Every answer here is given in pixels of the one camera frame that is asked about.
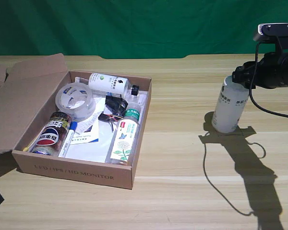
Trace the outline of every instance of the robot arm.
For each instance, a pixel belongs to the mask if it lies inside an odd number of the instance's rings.
[[[275,52],[266,53],[257,63],[249,61],[238,66],[232,73],[232,80],[252,89],[255,86],[266,89],[288,87],[288,23],[268,23],[258,25],[254,41],[264,44],[275,44]]]

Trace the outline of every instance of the spray bottle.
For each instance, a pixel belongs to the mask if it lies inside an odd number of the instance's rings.
[[[212,126],[220,133],[235,131],[248,98],[248,89],[234,83],[232,76],[226,77],[212,117]]]

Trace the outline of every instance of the wooden table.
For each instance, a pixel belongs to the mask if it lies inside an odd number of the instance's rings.
[[[31,58],[5,56],[0,64],[11,67]],[[0,230],[256,230],[258,224],[263,230],[288,230],[288,118],[264,113],[249,101],[237,133],[223,136],[211,128],[223,78],[253,59],[66,57],[69,69],[152,77],[134,187],[20,173],[12,156],[3,154]],[[258,88],[253,94],[261,106],[288,113],[288,88]],[[211,183],[241,213],[209,184],[205,153]]]

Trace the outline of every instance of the green screen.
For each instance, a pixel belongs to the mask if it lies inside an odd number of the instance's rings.
[[[288,0],[0,0],[0,55],[254,53],[257,25],[274,22]]]

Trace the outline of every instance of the black cap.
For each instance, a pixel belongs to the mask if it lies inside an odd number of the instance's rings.
[[[131,95],[137,96],[139,93],[139,86],[138,85],[132,85],[131,87]]]

